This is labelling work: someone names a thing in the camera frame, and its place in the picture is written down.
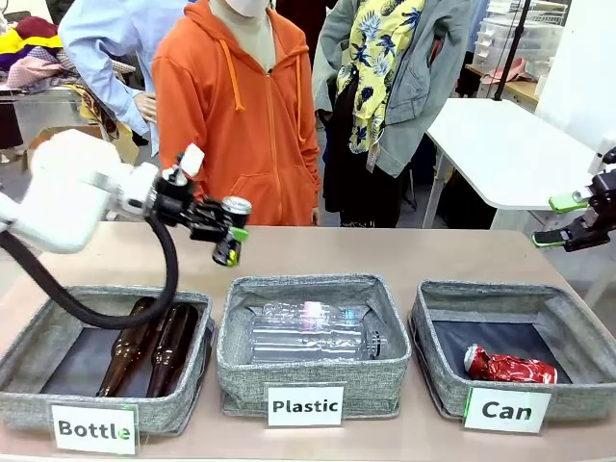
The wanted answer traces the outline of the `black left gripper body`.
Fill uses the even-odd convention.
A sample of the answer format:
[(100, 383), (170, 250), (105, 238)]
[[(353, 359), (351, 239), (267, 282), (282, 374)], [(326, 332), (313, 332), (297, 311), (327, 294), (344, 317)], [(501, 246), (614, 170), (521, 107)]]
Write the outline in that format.
[(192, 227), (202, 222), (195, 207), (195, 183), (188, 179), (184, 185), (177, 185), (165, 178), (158, 178), (154, 184), (156, 197), (153, 215), (163, 224)]

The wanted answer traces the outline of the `black drink can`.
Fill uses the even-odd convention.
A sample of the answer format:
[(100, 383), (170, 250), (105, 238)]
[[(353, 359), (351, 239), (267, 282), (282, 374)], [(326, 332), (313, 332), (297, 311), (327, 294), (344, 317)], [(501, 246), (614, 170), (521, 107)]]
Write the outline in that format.
[(242, 243), (247, 239), (246, 223), (252, 211), (251, 203), (242, 197), (228, 195), (221, 200), (222, 237), (216, 242), (213, 260), (224, 267), (240, 263)]

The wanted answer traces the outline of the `brown glass bottle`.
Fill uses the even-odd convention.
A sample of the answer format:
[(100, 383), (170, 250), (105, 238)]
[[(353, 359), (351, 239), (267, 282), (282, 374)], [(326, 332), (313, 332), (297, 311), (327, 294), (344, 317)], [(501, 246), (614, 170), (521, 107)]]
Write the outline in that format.
[(151, 356), (148, 398), (167, 394), (172, 378), (183, 368), (198, 319), (197, 309), (188, 303), (177, 303), (167, 311)]
[(141, 364), (153, 342), (159, 319), (122, 329), (112, 345), (111, 360), (96, 393), (98, 398), (115, 397)]

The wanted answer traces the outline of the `small clear plastic bottle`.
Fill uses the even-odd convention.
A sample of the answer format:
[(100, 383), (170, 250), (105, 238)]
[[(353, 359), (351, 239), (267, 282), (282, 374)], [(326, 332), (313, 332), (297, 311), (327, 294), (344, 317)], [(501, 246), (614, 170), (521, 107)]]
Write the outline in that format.
[(316, 328), (327, 324), (354, 325), (360, 323), (370, 310), (366, 304), (330, 305), (320, 301), (271, 302), (265, 304), (259, 314), (269, 321), (299, 323)]

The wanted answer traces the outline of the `crushed red drink can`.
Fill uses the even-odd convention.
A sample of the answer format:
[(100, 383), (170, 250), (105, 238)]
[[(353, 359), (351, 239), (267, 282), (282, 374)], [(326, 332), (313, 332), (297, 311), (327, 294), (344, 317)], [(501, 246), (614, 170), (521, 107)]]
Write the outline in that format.
[(472, 344), (464, 355), (464, 369), (475, 380), (556, 384), (557, 369), (543, 361), (505, 354), (490, 354)]

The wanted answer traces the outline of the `large clear plastic bottle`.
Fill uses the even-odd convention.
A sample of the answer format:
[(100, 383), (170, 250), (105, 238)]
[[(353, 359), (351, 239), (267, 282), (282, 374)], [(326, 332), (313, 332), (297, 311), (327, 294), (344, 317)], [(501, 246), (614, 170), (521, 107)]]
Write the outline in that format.
[(256, 321), (251, 332), (253, 364), (355, 362), (378, 359), (386, 339), (360, 321)]

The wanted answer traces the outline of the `grey fabric basket labelled Can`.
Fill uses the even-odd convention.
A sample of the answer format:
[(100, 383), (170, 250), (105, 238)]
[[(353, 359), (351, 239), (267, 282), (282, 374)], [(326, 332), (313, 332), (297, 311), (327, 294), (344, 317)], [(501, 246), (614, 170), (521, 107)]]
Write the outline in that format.
[[(429, 393), (461, 420), (472, 388), (547, 393), (549, 421), (589, 421), (616, 410), (616, 338), (582, 302), (550, 285), (425, 280), (408, 323)], [(555, 367), (554, 384), (475, 380), (472, 345)]]

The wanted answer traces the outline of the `grey fabric basket labelled Plastic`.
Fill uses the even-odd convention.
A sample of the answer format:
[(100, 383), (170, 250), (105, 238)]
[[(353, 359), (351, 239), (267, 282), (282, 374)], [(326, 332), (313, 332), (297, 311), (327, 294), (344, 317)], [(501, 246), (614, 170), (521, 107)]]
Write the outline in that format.
[[(253, 323), (271, 302), (320, 301), (330, 305), (366, 304), (361, 321), (386, 339), (380, 357), (355, 362), (253, 364)], [(373, 274), (245, 276), (227, 292), (217, 345), (218, 383), (229, 415), (268, 414), (268, 389), (285, 386), (345, 387), (345, 419), (393, 418), (412, 348), (391, 292)]]

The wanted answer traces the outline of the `white Can label sign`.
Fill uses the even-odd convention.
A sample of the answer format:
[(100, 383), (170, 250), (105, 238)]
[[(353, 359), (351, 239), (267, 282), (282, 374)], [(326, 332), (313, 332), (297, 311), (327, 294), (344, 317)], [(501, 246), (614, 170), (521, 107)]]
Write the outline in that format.
[(551, 399), (546, 393), (472, 388), (463, 425), (472, 430), (539, 434)]

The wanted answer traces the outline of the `brown cardboard box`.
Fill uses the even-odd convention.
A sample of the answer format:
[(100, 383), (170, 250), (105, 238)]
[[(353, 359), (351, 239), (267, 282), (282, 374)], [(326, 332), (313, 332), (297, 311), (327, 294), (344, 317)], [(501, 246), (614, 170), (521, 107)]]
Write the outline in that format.
[(109, 135), (100, 125), (59, 126), (44, 128), (34, 136), (26, 150), (28, 165), (31, 164), (35, 151), (41, 143), (50, 140), (58, 133), (71, 129), (78, 130), (100, 140), (111, 142), (115, 146), (119, 157), (125, 163), (133, 165), (138, 159), (139, 148), (133, 142), (132, 131), (124, 125), (120, 125), (120, 128), (116, 131), (116, 135), (114, 136)]

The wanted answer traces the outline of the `person in orange hoodie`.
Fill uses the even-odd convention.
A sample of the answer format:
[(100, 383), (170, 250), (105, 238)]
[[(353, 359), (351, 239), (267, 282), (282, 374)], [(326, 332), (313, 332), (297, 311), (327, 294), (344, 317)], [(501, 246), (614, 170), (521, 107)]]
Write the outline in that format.
[(311, 226), (320, 153), (303, 32), (269, 0), (195, 0), (151, 64), (159, 155), (205, 157), (197, 196), (252, 205), (253, 225)]

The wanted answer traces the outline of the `clear plastic storage drawers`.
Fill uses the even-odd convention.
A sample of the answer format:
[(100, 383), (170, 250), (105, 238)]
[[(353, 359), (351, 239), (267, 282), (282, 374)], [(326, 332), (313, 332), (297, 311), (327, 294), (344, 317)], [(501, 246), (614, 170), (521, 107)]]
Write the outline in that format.
[[(482, 72), (504, 67), (512, 48), (517, 23), (511, 20), (486, 18), (475, 34), (473, 66)], [(514, 58), (543, 62), (553, 57), (559, 46), (562, 26), (529, 21), (519, 38)]]

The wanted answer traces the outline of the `person in light blue shirt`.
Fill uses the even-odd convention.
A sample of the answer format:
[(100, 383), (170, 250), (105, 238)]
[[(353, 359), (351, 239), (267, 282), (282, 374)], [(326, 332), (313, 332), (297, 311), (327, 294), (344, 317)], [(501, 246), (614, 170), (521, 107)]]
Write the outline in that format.
[[(74, 0), (59, 25), (64, 51), (88, 88), (141, 137), (150, 138), (151, 154), (159, 152), (157, 123), (146, 122), (134, 96), (155, 93), (151, 63), (157, 49), (185, 8), (195, 0)], [(116, 77), (112, 58), (134, 56), (144, 88), (137, 90)]]

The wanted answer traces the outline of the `pile of colourful clothes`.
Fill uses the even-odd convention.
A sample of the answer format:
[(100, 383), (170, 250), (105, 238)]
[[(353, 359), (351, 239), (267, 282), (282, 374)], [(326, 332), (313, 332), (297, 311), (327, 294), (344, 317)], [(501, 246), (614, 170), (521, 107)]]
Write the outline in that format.
[(78, 80), (57, 25), (28, 16), (0, 32), (0, 87), (38, 93)]

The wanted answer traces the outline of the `white Bottle label sign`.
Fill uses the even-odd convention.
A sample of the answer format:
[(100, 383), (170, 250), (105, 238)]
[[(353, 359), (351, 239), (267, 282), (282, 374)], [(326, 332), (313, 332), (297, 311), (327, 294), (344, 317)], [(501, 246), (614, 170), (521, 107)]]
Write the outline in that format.
[(52, 404), (53, 434), (58, 449), (135, 456), (140, 448), (138, 412)]

